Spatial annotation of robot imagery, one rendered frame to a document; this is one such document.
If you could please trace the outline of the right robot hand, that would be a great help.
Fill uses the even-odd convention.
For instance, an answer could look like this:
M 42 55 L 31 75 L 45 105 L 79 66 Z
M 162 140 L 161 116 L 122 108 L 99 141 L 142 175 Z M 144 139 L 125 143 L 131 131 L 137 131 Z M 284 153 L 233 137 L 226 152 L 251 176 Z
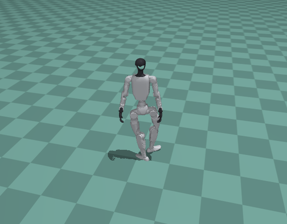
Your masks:
M 158 118 L 160 118 L 160 119 L 158 120 L 157 123 L 160 123 L 161 122 L 161 118 L 162 118 L 162 112 L 163 112 L 162 108 L 159 108 L 158 112 L 159 112 L 159 117 Z

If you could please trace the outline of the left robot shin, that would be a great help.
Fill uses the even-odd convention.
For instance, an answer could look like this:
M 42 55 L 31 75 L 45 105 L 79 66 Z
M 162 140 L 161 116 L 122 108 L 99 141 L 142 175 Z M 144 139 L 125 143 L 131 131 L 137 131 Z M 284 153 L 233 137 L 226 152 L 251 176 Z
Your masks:
M 142 154 L 142 157 L 145 158 L 145 156 L 146 156 L 146 140 L 142 139 L 142 136 L 140 134 L 137 135 L 136 140 L 137 140 L 137 144 L 138 144 L 138 147 L 140 149 L 140 152 Z

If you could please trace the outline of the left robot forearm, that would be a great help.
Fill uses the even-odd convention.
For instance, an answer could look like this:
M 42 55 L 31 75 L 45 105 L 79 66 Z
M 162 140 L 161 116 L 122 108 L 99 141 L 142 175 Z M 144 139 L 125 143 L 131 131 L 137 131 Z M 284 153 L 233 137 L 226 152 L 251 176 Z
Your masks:
M 123 93 L 124 93 L 124 92 L 122 91 L 119 110 L 120 110 L 121 107 L 122 107 L 123 110 L 124 110 L 124 106 L 125 106 L 125 103 L 126 103 L 126 97 L 123 96 Z

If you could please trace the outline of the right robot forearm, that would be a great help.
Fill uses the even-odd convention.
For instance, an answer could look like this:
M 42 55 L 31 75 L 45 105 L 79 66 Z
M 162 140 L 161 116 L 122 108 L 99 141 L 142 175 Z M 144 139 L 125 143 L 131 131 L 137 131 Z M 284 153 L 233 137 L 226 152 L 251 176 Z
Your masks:
M 162 104 L 161 104 L 161 97 L 160 97 L 160 92 L 158 91 L 159 96 L 155 98 L 158 110 L 159 108 L 162 108 Z M 163 109 L 163 108 L 162 108 Z

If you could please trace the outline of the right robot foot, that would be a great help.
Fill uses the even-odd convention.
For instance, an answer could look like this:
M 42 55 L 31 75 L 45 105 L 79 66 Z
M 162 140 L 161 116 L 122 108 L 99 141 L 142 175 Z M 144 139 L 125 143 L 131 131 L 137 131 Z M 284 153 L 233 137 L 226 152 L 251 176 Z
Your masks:
M 153 152 L 153 151 L 157 151 L 159 149 L 161 149 L 161 146 L 157 145 L 157 146 L 154 146 L 153 149 L 147 148 L 147 152 L 150 153 L 150 152 Z

